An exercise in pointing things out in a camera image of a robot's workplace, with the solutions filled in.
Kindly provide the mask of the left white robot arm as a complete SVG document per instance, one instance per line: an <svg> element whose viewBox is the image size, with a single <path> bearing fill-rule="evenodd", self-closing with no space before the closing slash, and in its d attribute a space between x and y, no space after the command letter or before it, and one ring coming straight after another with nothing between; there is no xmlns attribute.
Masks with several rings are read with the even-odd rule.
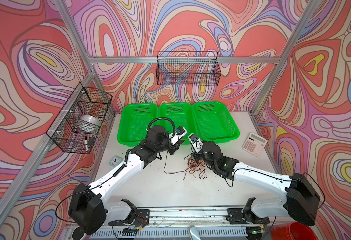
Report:
<svg viewBox="0 0 351 240"><path fill-rule="evenodd" d="M145 139L129 149L124 161L106 175L86 186L79 184L70 197L68 215L77 224L76 231L84 235L94 234L104 224L120 222L129 225L136 218L136 206L127 199L109 203L111 196L131 177L146 168L161 153L173 155L184 143L185 127L164 118L172 125L172 133L156 125L156 118L149 122Z"/></svg>

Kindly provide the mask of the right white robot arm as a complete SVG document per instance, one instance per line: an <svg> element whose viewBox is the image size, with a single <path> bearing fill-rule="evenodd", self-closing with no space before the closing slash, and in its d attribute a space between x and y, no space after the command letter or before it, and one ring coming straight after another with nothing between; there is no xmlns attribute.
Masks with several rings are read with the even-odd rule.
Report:
<svg viewBox="0 0 351 240"><path fill-rule="evenodd" d="M208 169L226 182L247 183L275 195L275 198L268 200L249 198L240 213L245 222L255 223L268 217L290 217L305 226L315 225L320 196L305 175L280 175L251 167L224 156L214 141L192 140L190 144L193 158L204 162Z"/></svg>

